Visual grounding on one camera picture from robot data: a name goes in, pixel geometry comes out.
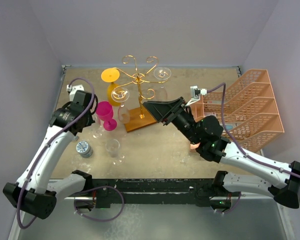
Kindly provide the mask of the orange plastic goblet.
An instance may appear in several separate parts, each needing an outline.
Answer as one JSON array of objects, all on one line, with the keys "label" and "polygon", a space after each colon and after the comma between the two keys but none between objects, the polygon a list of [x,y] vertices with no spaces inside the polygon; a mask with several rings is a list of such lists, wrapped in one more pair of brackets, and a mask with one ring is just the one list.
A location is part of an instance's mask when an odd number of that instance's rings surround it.
[{"label": "orange plastic goblet", "polygon": [[105,83],[109,84],[106,90],[107,101],[114,107],[118,107],[120,105],[119,102],[112,99],[112,91],[119,86],[115,83],[119,77],[120,72],[116,68],[107,68],[101,73],[101,79]]}]

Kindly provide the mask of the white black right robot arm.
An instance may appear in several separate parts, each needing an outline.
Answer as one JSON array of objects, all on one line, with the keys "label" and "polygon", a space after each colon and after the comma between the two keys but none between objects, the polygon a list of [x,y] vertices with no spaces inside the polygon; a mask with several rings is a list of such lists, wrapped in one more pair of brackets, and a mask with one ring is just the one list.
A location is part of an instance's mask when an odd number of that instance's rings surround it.
[{"label": "white black right robot arm", "polygon": [[172,101],[146,101],[143,106],[163,125],[173,124],[206,161],[237,167],[251,175],[236,175],[220,171],[212,190],[218,196],[227,192],[248,192],[273,198],[291,208],[300,207],[300,162],[272,160],[240,148],[222,136],[223,127],[213,115],[195,121],[183,97]]}]

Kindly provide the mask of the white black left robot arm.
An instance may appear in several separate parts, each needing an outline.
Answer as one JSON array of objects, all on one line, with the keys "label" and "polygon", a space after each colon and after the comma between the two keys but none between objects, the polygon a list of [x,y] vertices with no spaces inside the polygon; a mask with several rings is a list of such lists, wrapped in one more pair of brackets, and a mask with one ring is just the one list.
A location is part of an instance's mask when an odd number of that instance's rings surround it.
[{"label": "white black left robot arm", "polygon": [[83,128],[94,123],[91,109],[97,105],[95,94],[78,90],[72,101],[53,113],[44,140],[29,166],[15,183],[8,182],[3,187],[3,194],[15,208],[46,219],[57,202],[75,193],[91,194],[92,176],[83,171],[74,170],[59,183],[49,183],[49,180],[69,143]]}]

